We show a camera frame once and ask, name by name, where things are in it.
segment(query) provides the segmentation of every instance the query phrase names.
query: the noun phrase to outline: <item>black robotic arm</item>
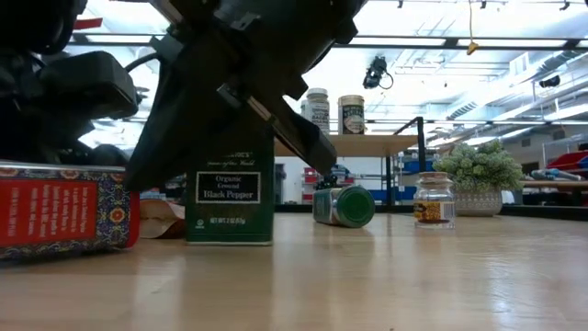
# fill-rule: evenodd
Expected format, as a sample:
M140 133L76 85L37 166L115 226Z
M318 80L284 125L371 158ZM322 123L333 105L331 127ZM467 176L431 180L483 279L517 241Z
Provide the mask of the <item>black robotic arm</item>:
M357 34L353 17L366 1L152 1L172 25L162 40L152 40L156 54L144 59L161 62L160 83L127 164L128 187L154 187L213 155L235 152L226 133L256 117L307 164L328 173L336 160L334 148L283 96L299 99L308 88L301 75L334 43L347 43ZM91 52L35 69L31 53L62 51L85 1L4 3L9 3L0 8L4 29L15 17L29 17L31 8L45 6L41 11L48 15L0 39L0 117L17 123L0 137L0 158L59 163L59 152L75 150L80 135L93 129L90 120L124 118L137 111L128 72L107 53ZM27 148L14 154L7 140L18 128L31 134L17 137Z

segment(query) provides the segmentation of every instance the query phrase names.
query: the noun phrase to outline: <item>wooden shelf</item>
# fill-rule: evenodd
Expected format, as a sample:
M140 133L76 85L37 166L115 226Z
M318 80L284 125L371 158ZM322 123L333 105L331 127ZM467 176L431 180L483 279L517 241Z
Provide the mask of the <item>wooden shelf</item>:
M415 135L331 135L328 137L339 157L384 157L416 145ZM276 141L276 156L296 156Z

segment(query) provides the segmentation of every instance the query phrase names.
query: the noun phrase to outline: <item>green spice tin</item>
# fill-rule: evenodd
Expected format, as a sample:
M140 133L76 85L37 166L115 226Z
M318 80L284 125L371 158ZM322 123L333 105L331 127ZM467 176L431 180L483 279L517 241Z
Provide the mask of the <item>green spice tin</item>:
M274 135L269 128L235 133L236 153L210 159L188 174L187 242L271 245L274 221Z
M312 197L312 217L318 223L360 228L375 212L374 198L358 186L321 189Z

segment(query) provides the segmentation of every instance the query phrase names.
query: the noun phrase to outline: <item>red tin box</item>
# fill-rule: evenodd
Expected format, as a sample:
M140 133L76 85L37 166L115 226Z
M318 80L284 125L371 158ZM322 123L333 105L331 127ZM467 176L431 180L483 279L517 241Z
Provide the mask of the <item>red tin box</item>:
M132 247L139 193L123 168L0 162L0 259Z

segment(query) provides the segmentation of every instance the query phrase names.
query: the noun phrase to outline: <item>ornate pattern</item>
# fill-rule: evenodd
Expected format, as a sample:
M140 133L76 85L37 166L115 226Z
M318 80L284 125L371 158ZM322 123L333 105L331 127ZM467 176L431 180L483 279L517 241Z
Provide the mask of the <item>ornate pattern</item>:
M127 247L130 233L130 193L123 188L122 174L113 171L75 171L0 168L0 178L60 179L97 182L96 236L89 240L66 240L33 245L0 247L0 259L43 257L64 252L86 252Z
M503 208L503 196L500 191L456 193L456 212L458 216L494 216Z

